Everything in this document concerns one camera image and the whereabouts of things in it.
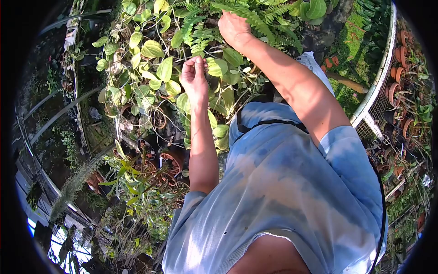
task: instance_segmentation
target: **light blue shirt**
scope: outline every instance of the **light blue shirt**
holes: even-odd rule
[[[252,102],[242,124],[299,123],[292,108]],[[162,266],[170,273],[226,273],[262,235],[290,240],[311,273],[367,273],[376,255],[382,199],[355,129],[332,129],[316,147],[293,125],[230,126],[225,174],[214,190],[189,192],[176,210]],[[381,254],[386,249],[385,230]]]

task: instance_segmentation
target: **terracotta pot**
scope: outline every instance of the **terracotta pot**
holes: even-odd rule
[[[183,170],[184,159],[181,155],[173,151],[161,152],[160,157],[164,160],[171,160],[174,166],[173,170],[167,171],[169,174],[176,175]]]

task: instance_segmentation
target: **finger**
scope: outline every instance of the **finger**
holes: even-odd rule
[[[194,65],[196,74],[195,77],[204,77],[204,60],[199,56]]]

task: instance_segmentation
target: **green plant leaf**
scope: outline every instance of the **green plant leaf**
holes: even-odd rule
[[[187,10],[187,9],[176,9],[173,12],[173,14],[175,15],[175,17],[184,18],[184,17],[186,17],[187,15],[190,14],[190,11]]]
[[[339,0],[330,0],[330,3],[332,3],[333,8],[335,8],[338,5]]]
[[[108,37],[103,36],[103,37],[100,37],[96,42],[91,43],[91,44],[93,45],[93,47],[100,48],[101,46],[105,45],[105,43],[107,41],[108,41]]]
[[[177,31],[172,38],[172,41],[170,41],[170,45],[172,46],[172,48],[176,49],[179,46],[181,46],[182,42],[183,42],[184,36],[183,36],[183,32],[180,29],[179,31]]]
[[[134,55],[131,59],[131,65],[132,67],[135,69],[138,67],[138,65],[140,64],[141,61],[141,53],[137,53],[136,55]]]
[[[172,77],[172,65],[173,65],[173,57],[167,57],[164,59],[157,69],[157,77],[161,79],[161,81],[167,83]]]
[[[115,183],[117,183],[118,180],[114,180],[114,181],[109,181],[109,182],[101,182],[98,183],[98,185],[114,185]]]
[[[133,49],[140,43],[141,39],[143,39],[143,34],[139,32],[132,33],[129,39],[129,47]]]
[[[152,10],[150,9],[145,9],[142,13],[141,13],[141,19],[142,21],[147,21],[149,19],[149,17],[151,17],[152,14]]]
[[[131,114],[132,115],[136,116],[139,112],[140,112],[140,109],[138,108],[138,106],[131,107]]]
[[[309,21],[310,19],[306,16],[306,13],[310,9],[310,3],[309,2],[302,2],[300,4],[300,17],[303,21]]]
[[[228,149],[228,133],[221,139],[215,141],[216,147],[220,150]]]
[[[169,80],[165,84],[165,87],[166,87],[167,94],[169,94],[170,96],[175,97],[176,95],[181,93],[181,86],[180,86],[180,84],[178,84],[174,80]]]
[[[190,101],[187,93],[182,93],[177,98],[177,107],[185,111],[187,114],[190,114]]]
[[[154,40],[146,41],[141,47],[141,53],[147,58],[161,57],[164,58],[164,51],[160,43]]]
[[[207,64],[211,76],[222,77],[228,71],[228,64],[222,59],[214,59]]]
[[[130,200],[126,203],[126,205],[127,205],[127,206],[132,205],[133,203],[137,202],[137,200],[138,200],[139,198],[140,198],[140,196],[135,196],[134,198],[130,199]]]
[[[116,50],[119,49],[119,45],[114,43],[108,43],[103,47],[103,50],[105,51],[106,55],[111,55],[116,52]]]
[[[97,61],[97,66],[96,66],[96,70],[97,71],[103,71],[105,69],[105,66],[108,62],[105,59],[99,59],[99,61]]]
[[[161,22],[162,22],[163,28],[160,30],[160,33],[163,33],[166,30],[168,30],[170,27],[170,17],[168,15],[163,15],[163,17],[161,18]]]
[[[229,130],[228,125],[218,125],[215,129],[213,129],[213,135],[218,138],[223,138]]]
[[[122,146],[120,145],[119,141],[117,141],[117,139],[114,139],[114,141],[116,143],[117,153],[122,157],[123,160],[129,161],[129,158],[123,152]]]
[[[310,0],[310,8],[306,13],[306,17],[313,20],[323,17],[327,11],[327,5],[324,0]]]
[[[216,128],[218,126],[216,117],[210,110],[207,110],[207,113],[208,113],[208,119],[210,120],[210,125],[212,126],[212,128]]]
[[[125,8],[126,13],[129,15],[133,15],[136,10],[137,10],[137,6],[132,2],[129,3]]]
[[[244,64],[244,57],[237,50],[224,48],[223,57],[234,67],[239,67]]]

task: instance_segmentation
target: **heart-shaped leaf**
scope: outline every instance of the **heart-shaped leaf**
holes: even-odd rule
[[[96,70],[97,71],[103,71],[105,69],[105,66],[108,62],[105,59],[99,59],[99,61],[97,61],[97,66],[96,66]]]
[[[214,59],[208,64],[208,74],[211,76],[222,77],[228,71],[228,65],[226,61],[222,59]]]
[[[310,9],[310,3],[309,2],[302,2],[300,4],[300,17],[303,21],[309,21],[310,19],[306,16],[306,13]]]
[[[324,0],[310,0],[310,8],[306,13],[306,17],[313,20],[323,17],[327,11],[327,5]]]
[[[213,115],[213,113],[210,110],[207,110],[208,119],[210,120],[210,125],[212,128],[216,128],[218,126],[218,122],[216,120],[216,117]]]
[[[103,50],[105,51],[106,55],[111,55],[116,52],[116,50],[119,49],[119,45],[114,43],[108,43],[103,47]]]
[[[228,63],[232,64],[234,67],[239,67],[244,63],[244,57],[237,51],[230,48],[223,49],[223,57]]]
[[[172,64],[173,57],[167,57],[164,59],[157,69],[157,76],[161,79],[161,81],[167,83],[172,77]]]
[[[126,13],[132,15],[137,10],[137,6],[134,3],[129,3],[125,9]]]
[[[161,18],[161,25],[163,26],[163,28],[160,30],[160,33],[168,30],[170,27],[170,17],[167,15],[163,15],[163,17]]]
[[[150,80],[149,81],[149,86],[153,90],[158,90],[161,87],[161,81],[159,81],[159,80],[158,81]]]
[[[223,138],[228,132],[229,128],[230,126],[228,125],[218,125],[215,129],[213,129],[213,135],[218,138]]]
[[[185,111],[187,114],[190,114],[190,101],[187,93],[182,93],[177,98],[177,107]]]
[[[143,39],[143,34],[139,32],[132,33],[129,39],[129,47],[133,49],[140,43],[141,39]]]
[[[170,42],[170,45],[172,46],[172,48],[176,49],[179,46],[181,46],[181,43],[183,42],[183,32],[180,29],[179,31],[177,31],[172,38],[172,41]]]
[[[176,95],[181,93],[181,86],[180,86],[180,84],[178,84],[174,80],[169,80],[165,84],[165,87],[166,87],[167,94],[169,94],[170,96],[175,97]]]
[[[143,47],[141,47],[141,54],[147,58],[164,58],[164,52],[160,43],[154,40],[148,40],[143,44]]]
[[[137,53],[131,59],[131,65],[133,68],[137,68],[141,61],[141,53]]]
[[[108,41],[108,37],[100,37],[99,40],[97,40],[94,43],[91,43],[93,47],[100,48],[101,46],[105,45],[105,43]]]
[[[184,17],[186,17],[187,15],[190,14],[190,11],[187,10],[187,9],[176,9],[173,12],[173,14],[175,15],[175,17],[184,18]]]

